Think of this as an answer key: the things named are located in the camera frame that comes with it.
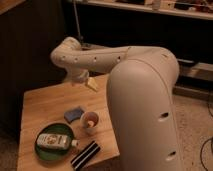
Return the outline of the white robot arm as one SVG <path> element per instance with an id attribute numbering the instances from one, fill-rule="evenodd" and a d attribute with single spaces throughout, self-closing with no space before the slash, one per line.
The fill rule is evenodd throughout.
<path id="1" fill-rule="evenodd" d="M 174 54 L 156 46 L 83 49 L 73 37 L 52 52 L 71 82 L 91 71 L 108 75 L 106 98 L 123 171 L 184 171 L 172 90 L 179 76 Z"/>

